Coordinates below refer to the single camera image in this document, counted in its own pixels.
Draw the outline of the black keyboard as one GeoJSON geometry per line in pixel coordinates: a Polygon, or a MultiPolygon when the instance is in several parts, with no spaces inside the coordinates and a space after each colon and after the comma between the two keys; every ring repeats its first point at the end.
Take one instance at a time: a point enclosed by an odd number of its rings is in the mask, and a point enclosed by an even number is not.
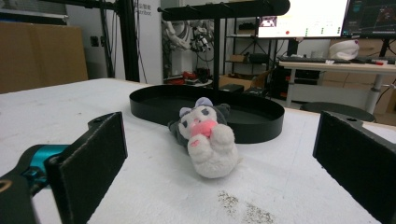
{"type": "Polygon", "coordinates": [[[281,62],[290,62],[290,63],[326,63],[326,64],[351,63],[351,61],[344,59],[305,58],[305,57],[287,57],[287,56],[278,56],[277,58],[281,62]]]}

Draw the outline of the dark computer monitor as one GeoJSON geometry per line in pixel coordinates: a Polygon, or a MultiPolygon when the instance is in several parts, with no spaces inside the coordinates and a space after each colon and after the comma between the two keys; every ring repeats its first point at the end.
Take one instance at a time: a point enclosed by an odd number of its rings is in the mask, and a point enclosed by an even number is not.
{"type": "Polygon", "coordinates": [[[349,0],[342,37],[396,38],[396,0],[349,0]]]}

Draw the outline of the black metal pole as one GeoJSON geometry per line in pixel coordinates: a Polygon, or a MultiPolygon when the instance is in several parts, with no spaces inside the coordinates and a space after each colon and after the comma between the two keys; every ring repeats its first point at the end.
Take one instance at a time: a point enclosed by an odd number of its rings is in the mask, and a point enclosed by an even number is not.
{"type": "Polygon", "coordinates": [[[120,18],[120,33],[124,61],[125,78],[140,81],[137,38],[135,33],[134,0],[116,0],[120,18]]]}

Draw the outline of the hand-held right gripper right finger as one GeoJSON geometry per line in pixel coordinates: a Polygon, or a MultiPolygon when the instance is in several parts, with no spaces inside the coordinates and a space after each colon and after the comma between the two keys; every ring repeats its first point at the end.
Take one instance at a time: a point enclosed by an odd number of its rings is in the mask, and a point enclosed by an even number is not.
{"type": "Polygon", "coordinates": [[[381,224],[396,224],[396,144],[335,112],[320,113],[313,157],[381,224]]]}

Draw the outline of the brown cardboard sheet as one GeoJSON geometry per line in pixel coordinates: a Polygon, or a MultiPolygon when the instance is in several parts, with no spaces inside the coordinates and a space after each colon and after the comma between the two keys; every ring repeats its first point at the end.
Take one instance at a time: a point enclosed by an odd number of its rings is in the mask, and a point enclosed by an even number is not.
{"type": "Polygon", "coordinates": [[[87,78],[80,28],[0,21],[0,93],[87,78]]]}

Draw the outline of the white cap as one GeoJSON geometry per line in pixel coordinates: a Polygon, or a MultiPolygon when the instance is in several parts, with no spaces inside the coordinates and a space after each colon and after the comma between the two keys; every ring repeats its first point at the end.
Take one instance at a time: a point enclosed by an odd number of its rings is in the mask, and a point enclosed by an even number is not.
{"type": "Polygon", "coordinates": [[[359,50],[358,40],[347,40],[331,45],[329,55],[332,59],[352,60],[358,56],[359,50]]]}

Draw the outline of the white banner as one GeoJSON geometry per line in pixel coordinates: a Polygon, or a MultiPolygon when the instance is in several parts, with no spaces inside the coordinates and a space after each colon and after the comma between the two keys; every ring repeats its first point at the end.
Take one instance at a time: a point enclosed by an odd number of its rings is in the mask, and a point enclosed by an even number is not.
{"type": "Polygon", "coordinates": [[[134,0],[139,78],[141,83],[163,83],[160,0],[134,0]]]}

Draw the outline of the black metal shelf rack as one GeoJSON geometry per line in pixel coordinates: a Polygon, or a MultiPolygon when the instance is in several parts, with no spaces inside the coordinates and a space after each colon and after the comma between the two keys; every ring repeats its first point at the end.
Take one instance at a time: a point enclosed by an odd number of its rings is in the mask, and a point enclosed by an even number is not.
{"type": "Polygon", "coordinates": [[[224,22],[222,72],[254,77],[275,68],[277,44],[259,37],[259,19],[232,18],[224,22]]]}

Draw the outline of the black stand with oval tray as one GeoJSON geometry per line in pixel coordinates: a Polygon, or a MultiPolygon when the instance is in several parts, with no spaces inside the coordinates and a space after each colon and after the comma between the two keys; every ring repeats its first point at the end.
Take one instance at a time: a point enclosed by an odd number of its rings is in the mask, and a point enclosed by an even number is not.
{"type": "Polygon", "coordinates": [[[290,9],[289,0],[252,0],[200,6],[159,8],[166,21],[212,19],[215,23],[213,87],[211,89],[188,85],[154,85],[133,91],[130,107],[134,116],[161,125],[178,119],[178,110],[191,106],[201,96],[216,105],[231,106],[227,118],[238,144],[256,144],[278,137],[282,132],[285,109],[262,97],[222,91],[219,88],[219,24],[222,19],[278,16],[290,9]]]}

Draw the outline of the black round stool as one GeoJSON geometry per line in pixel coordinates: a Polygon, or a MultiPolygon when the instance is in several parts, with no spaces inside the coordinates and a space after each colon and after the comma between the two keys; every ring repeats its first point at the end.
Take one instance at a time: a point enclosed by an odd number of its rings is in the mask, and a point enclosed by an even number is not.
{"type": "Polygon", "coordinates": [[[375,122],[375,116],[363,109],[357,108],[350,105],[342,105],[337,103],[328,102],[311,102],[305,103],[300,106],[303,111],[320,113],[321,111],[330,111],[346,116],[353,117],[355,119],[360,119],[369,122],[375,122]]]}

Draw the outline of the brown cardboard box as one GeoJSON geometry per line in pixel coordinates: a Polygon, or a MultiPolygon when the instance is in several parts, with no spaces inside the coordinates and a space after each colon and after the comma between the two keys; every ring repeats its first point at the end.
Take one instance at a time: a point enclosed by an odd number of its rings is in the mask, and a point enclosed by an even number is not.
{"type": "Polygon", "coordinates": [[[225,86],[228,84],[236,84],[242,85],[244,90],[247,90],[251,87],[252,82],[250,80],[236,78],[236,77],[229,77],[228,75],[222,75],[219,77],[219,86],[225,86]]]}

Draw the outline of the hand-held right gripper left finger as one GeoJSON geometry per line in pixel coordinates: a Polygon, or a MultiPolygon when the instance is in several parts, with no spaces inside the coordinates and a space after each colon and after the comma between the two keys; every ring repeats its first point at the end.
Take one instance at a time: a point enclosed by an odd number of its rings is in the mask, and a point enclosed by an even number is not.
{"type": "Polygon", "coordinates": [[[89,130],[45,160],[63,224],[86,224],[128,157],[121,112],[89,122],[89,130]]]}

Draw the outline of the grey and white plush toy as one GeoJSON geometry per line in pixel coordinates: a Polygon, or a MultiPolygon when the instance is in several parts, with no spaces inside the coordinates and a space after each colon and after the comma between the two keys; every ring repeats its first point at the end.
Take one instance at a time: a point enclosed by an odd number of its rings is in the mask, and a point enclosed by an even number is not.
{"type": "Polygon", "coordinates": [[[194,107],[179,110],[179,120],[168,122],[169,131],[187,149],[195,171],[203,177],[224,177],[242,160],[226,120],[229,115],[229,105],[213,105],[201,97],[194,107]]]}

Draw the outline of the bright computer monitor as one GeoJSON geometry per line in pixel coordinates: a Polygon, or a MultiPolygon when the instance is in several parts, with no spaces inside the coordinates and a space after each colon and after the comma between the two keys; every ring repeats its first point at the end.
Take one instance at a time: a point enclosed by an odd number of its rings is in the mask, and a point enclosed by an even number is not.
{"type": "Polygon", "coordinates": [[[290,9],[282,16],[259,18],[260,38],[339,37],[348,0],[289,0],[290,9]]]}

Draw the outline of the white desk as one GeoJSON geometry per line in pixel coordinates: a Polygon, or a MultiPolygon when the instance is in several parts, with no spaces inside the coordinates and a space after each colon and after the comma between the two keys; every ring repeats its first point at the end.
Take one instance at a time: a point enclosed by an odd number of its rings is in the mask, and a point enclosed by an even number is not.
{"type": "Polygon", "coordinates": [[[379,98],[384,77],[396,77],[396,66],[391,64],[374,65],[358,63],[292,63],[280,61],[285,69],[290,69],[290,80],[286,99],[286,107],[292,101],[297,102],[332,102],[356,106],[373,114],[379,98]],[[295,83],[297,70],[321,72],[345,72],[362,76],[375,75],[375,82],[370,90],[337,88],[322,85],[303,85],[295,83]]]}

